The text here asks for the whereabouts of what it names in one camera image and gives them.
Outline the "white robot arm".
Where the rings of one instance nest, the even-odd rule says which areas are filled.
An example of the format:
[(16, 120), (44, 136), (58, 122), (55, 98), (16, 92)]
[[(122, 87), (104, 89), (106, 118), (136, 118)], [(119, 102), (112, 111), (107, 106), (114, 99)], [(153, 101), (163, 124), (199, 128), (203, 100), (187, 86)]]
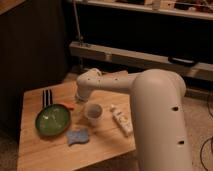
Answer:
[(149, 69), (107, 77), (94, 68), (80, 75), (76, 84), (76, 98), (84, 102), (95, 90), (130, 96), (140, 171), (193, 171), (182, 108), (186, 85), (179, 74)]

